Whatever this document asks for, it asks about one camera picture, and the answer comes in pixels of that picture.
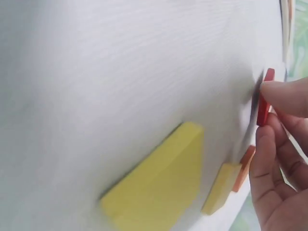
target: puzzle piece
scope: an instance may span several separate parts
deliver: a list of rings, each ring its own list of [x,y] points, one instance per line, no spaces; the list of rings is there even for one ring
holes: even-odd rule
[[[121,231],[168,231],[200,191],[203,128],[178,127],[100,201]]]
[[[269,68],[266,72],[264,81],[273,81],[275,78],[275,70]],[[259,97],[259,110],[258,110],[258,117],[257,117],[257,125],[263,126],[266,123],[269,114],[270,104],[265,101],[262,94]]]
[[[212,215],[223,207],[241,170],[241,164],[225,163],[221,166],[211,192],[202,208],[202,213]]]
[[[236,182],[233,186],[232,191],[233,192],[238,192],[239,189],[241,188],[244,180],[246,179],[248,172],[249,172],[249,166],[250,166],[250,162],[252,160],[252,157],[254,156],[256,151],[256,147],[253,145],[250,145],[246,151],[246,153],[244,154],[244,156],[241,159],[241,164],[242,164],[242,168],[239,172],[239,175],[237,176]]]

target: finger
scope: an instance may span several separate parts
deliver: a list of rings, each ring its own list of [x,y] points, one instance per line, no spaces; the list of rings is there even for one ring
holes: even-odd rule
[[[308,123],[305,118],[287,115],[277,110],[284,127],[291,133],[305,154],[308,154]]]
[[[261,84],[261,94],[274,108],[286,114],[308,117],[308,78],[294,82],[266,81]]]
[[[267,124],[275,132],[277,157],[290,183],[299,190],[308,188],[308,166],[289,140],[276,115],[270,113]]]
[[[263,226],[282,199],[276,193],[272,170],[275,163],[276,147],[274,131],[270,126],[260,127],[256,135],[256,154],[249,169],[253,204]]]
[[[284,182],[282,173],[279,168],[279,162],[277,159],[275,159],[272,177],[275,186],[275,191],[282,198],[282,200],[286,200],[289,197],[294,196],[296,194],[296,191]]]

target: wooden block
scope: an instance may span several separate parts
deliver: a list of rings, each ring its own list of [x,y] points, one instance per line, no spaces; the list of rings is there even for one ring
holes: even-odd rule
[[[212,215],[223,207],[241,170],[241,164],[225,163],[221,166],[211,192],[202,208],[202,213]]]
[[[100,201],[121,231],[168,231],[200,191],[203,128],[178,127]]]
[[[266,72],[264,81],[273,81],[274,78],[275,78],[275,70],[269,68],[268,71]],[[258,126],[263,126],[266,124],[266,120],[268,118],[269,109],[270,109],[269,107],[270,107],[270,104],[267,103],[264,97],[262,96],[262,94],[260,94],[258,116],[257,116]]]
[[[254,156],[256,151],[256,147],[253,145],[250,145],[245,153],[245,155],[242,157],[241,159],[241,164],[242,164],[242,168],[239,172],[239,175],[237,176],[236,182],[233,186],[232,191],[234,192],[238,192],[239,189],[241,188],[244,180],[246,179],[248,172],[249,172],[249,166],[250,166],[250,162],[252,160],[252,157]]]

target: fingernail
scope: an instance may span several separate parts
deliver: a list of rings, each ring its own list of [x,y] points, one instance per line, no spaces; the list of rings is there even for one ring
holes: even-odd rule
[[[286,82],[276,82],[276,81],[265,81],[261,83],[261,89],[279,89],[283,88],[288,83]]]

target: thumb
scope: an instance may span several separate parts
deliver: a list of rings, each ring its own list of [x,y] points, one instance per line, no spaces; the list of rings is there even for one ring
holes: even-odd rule
[[[308,78],[288,83],[263,82],[261,94],[269,104],[286,114],[308,117]]]

